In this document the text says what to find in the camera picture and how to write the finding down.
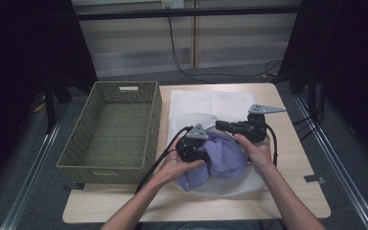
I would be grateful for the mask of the purple cloth garment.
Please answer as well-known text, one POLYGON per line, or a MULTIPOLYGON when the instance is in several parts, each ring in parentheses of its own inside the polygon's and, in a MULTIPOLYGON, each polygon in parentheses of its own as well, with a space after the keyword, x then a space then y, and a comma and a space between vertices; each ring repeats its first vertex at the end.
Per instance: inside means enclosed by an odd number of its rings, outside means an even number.
POLYGON ((208 162, 184 172, 175 183, 186 192, 228 196, 229 185, 243 174, 248 159, 229 135, 220 131, 208 131, 207 135, 208 140, 199 149, 208 154, 208 162))

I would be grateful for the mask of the black horizontal bar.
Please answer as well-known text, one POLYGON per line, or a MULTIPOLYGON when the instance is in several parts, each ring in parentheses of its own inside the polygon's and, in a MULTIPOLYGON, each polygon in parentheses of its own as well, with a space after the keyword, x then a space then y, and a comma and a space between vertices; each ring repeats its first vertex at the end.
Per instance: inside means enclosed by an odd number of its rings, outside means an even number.
POLYGON ((201 8, 178 10, 144 10, 144 11, 105 11, 82 12, 75 17, 78 20, 112 20, 112 19, 141 19, 161 17, 188 16, 217 16, 217 15, 245 15, 245 14, 280 14, 297 13, 302 10, 299 6, 263 6, 242 8, 201 8))

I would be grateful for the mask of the person's grey clothing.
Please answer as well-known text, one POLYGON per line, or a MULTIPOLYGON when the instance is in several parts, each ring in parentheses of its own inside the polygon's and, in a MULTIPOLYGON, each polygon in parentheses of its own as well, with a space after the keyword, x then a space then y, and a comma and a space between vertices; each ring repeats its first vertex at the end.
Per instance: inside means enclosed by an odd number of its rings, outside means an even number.
POLYGON ((144 222, 134 230, 288 230, 281 220, 144 222))

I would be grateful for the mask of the white mesh laundry bag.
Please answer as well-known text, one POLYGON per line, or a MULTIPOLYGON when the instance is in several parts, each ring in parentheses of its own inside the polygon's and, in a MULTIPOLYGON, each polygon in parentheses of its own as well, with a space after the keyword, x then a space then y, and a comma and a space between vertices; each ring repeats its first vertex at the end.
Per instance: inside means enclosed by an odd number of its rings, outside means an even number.
MULTIPOLYGON (((183 127, 201 124, 206 132, 219 131, 216 129, 217 120, 244 121, 254 102, 255 98, 251 93, 174 90, 171 94, 168 138, 172 139, 183 127)), ((264 188, 265 183, 248 160, 243 174, 234 184, 229 185, 229 195, 202 195, 237 196, 264 188)))

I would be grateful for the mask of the person's left hand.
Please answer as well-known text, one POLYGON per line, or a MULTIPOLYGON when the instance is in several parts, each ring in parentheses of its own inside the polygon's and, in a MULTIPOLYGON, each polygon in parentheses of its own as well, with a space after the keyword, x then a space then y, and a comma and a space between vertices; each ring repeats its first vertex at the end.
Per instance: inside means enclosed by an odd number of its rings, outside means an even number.
POLYGON ((175 145, 178 140, 175 140, 171 147, 169 147, 168 154, 164 158, 162 166, 155 176, 151 179, 158 185, 164 186, 172 181, 175 181, 183 173, 199 168, 205 164, 203 160, 196 160, 194 162, 182 161, 179 157, 175 145))

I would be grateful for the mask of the white wall outlet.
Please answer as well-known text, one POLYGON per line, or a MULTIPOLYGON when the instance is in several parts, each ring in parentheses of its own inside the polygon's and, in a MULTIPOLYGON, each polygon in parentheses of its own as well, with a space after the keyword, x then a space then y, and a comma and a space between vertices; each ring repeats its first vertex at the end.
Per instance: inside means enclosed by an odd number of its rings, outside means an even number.
POLYGON ((184 0, 161 0, 162 8, 168 9, 183 9, 185 7, 184 0))

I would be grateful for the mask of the grey table bracket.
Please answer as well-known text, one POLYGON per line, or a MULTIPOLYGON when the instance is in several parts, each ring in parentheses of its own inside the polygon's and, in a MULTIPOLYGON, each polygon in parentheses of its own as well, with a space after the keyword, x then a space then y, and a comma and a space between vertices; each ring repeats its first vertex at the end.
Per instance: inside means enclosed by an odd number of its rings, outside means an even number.
POLYGON ((326 179, 323 176, 317 176, 315 174, 305 175, 304 179, 307 183, 317 182, 319 185, 322 185, 326 182, 326 179))

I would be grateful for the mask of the person's right hand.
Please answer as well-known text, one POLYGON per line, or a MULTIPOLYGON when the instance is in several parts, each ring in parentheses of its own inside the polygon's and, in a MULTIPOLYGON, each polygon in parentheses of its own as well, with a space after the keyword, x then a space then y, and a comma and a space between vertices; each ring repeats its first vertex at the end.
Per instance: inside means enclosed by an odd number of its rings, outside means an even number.
POLYGON ((268 136, 258 143, 251 143, 241 134, 236 134, 235 139, 245 149, 260 176, 266 177, 270 172, 275 170, 275 166, 272 163, 270 139, 268 136))

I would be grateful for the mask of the black metal stand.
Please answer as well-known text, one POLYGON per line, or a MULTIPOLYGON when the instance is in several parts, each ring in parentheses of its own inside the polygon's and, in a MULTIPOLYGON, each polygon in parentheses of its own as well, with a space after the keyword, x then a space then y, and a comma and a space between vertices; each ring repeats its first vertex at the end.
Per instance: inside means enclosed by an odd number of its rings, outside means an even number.
POLYGON ((311 122, 316 125, 317 124, 317 107, 316 107, 316 78, 315 78, 315 70, 310 68, 310 75, 308 81, 308 89, 309 89, 309 114, 311 122))
POLYGON ((67 104, 71 101, 72 96, 67 90, 66 81, 60 77, 47 77, 44 82, 44 96, 48 118, 46 133, 49 134, 57 123, 55 112, 54 97, 61 104, 67 104))

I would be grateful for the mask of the dark curtain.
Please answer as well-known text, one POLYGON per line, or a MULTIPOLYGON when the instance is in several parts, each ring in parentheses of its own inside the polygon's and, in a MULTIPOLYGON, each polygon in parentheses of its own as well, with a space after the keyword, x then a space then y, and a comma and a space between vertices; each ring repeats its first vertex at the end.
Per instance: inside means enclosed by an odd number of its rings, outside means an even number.
POLYGON ((311 78, 368 145, 368 0, 301 0, 280 68, 295 92, 311 78))
POLYGON ((0 171, 35 96, 98 79, 71 0, 0 0, 0 171))

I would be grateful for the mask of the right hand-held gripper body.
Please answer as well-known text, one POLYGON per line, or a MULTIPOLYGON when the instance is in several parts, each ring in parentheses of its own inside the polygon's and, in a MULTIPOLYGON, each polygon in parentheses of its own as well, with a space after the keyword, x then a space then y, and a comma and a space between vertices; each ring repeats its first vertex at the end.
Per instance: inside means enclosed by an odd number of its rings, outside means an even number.
POLYGON ((286 112, 284 107, 273 107, 261 104, 252 104, 248 109, 247 120, 238 122, 235 133, 243 135, 251 143, 263 141, 266 137, 268 124, 265 121, 265 114, 286 112))

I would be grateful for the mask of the metal floor rail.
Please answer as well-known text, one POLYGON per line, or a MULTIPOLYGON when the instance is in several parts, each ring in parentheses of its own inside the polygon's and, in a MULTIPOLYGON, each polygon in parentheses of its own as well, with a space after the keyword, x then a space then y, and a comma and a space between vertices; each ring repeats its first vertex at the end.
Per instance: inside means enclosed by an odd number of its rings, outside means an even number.
POLYGON ((54 123, 54 127, 45 134, 44 140, 40 145, 39 151, 35 156, 31 168, 29 169, 28 175, 26 176, 20 191, 12 203, 10 210, 7 212, 4 221, 0 226, 0 230, 16 230, 32 195, 35 183, 38 180, 51 148, 57 139, 58 132, 61 128, 67 110, 67 105, 61 105, 58 112, 56 112, 57 120, 54 123))
POLYGON ((320 125, 314 125, 311 122, 309 114, 308 103, 304 100, 302 96, 295 96, 295 101, 297 102, 302 114, 308 120, 309 127, 313 132, 315 139, 322 151, 326 155, 328 161, 330 162, 333 171, 335 172, 337 178, 339 179, 341 186, 343 187, 345 193, 353 204, 357 214, 359 215, 361 221, 368 230, 368 202, 359 191, 357 185, 353 181, 352 177, 348 174, 344 165, 342 164, 340 158, 337 155, 334 147, 330 143, 328 137, 323 131, 320 125))

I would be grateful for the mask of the green woven basket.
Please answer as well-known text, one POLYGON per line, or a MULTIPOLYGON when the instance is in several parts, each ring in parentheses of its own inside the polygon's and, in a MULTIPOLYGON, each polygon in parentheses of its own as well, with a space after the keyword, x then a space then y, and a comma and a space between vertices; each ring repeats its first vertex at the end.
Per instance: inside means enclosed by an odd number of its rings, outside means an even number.
POLYGON ((156 81, 97 81, 57 167, 78 183, 137 184, 155 162, 156 81))

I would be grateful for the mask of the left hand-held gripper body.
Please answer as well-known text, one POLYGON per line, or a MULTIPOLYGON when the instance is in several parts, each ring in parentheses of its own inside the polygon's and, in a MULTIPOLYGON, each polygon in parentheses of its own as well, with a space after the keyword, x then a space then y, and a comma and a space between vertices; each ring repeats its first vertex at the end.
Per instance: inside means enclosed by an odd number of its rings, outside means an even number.
POLYGON ((187 128, 187 132, 180 138, 175 149, 184 162, 190 163, 196 160, 208 162, 209 155, 205 150, 200 149, 207 140, 207 132, 201 124, 197 124, 187 128))

